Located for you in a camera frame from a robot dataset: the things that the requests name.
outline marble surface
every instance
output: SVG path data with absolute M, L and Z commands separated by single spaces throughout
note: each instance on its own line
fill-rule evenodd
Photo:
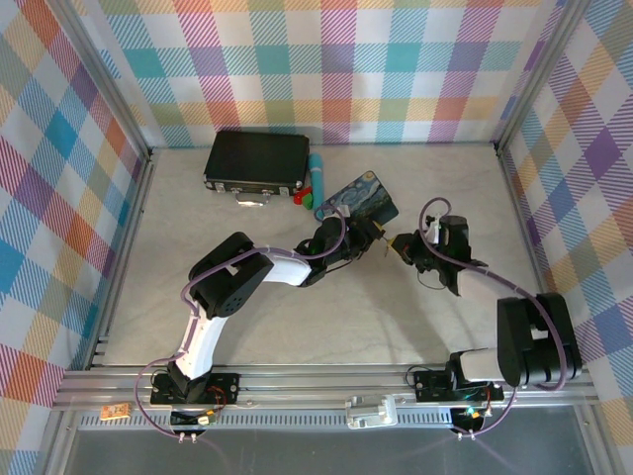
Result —
M 374 170 L 400 214 L 387 235 L 415 229 L 423 204 L 444 196 L 465 216 L 473 256 L 536 289 L 519 226 L 489 145 L 315 146 L 329 196 Z M 317 228 L 312 213 L 273 197 L 238 207 L 203 185 L 207 149 L 159 153 L 145 212 L 105 354 L 107 364 L 145 364 L 171 355 L 188 309 L 179 300 L 191 266 L 235 231 L 255 244 L 294 247 Z M 437 285 L 436 274 L 421 276 Z M 216 363 L 444 362 L 451 351 L 496 345 L 493 306 L 422 287 L 383 241 L 317 285 L 263 284 L 226 324 Z

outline briefcase handle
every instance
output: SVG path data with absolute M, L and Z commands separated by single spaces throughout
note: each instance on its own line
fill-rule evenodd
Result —
M 244 200 L 241 199 L 239 197 L 239 195 L 241 195 L 242 193 L 239 190 L 232 190 L 233 192 L 233 196 L 235 197 L 235 201 L 237 202 L 237 204 L 239 206 L 248 206 L 248 207 L 252 207 L 252 206 L 264 206 L 267 205 L 268 203 L 270 203 L 270 193 L 264 192 L 261 195 L 257 195 L 257 196 L 261 196 L 262 200 L 261 201 L 257 201 L 257 200 Z

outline black briefcase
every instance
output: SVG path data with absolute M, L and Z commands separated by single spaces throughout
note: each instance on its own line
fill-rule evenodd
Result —
M 205 184 L 236 197 L 261 194 L 265 202 L 271 195 L 291 196 L 304 187 L 309 153 L 305 136 L 220 131 L 205 168 Z

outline red object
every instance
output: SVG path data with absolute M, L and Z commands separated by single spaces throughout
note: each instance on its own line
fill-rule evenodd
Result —
M 293 196 L 293 201 L 295 202 L 296 205 L 301 206 L 304 200 L 304 196 L 306 196 L 308 193 L 312 193 L 313 192 L 313 187 L 309 186 L 308 188 L 304 188 L 303 190 L 301 190 L 298 193 L 295 193 L 295 196 Z

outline green object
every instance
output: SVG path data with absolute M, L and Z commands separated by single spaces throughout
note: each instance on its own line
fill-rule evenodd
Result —
M 304 205 L 304 208 L 306 208 L 307 210 L 311 210 L 313 208 L 314 201 L 315 200 L 313 199 L 313 194 L 308 193 L 302 198 L 301 203 L 302 205 Z

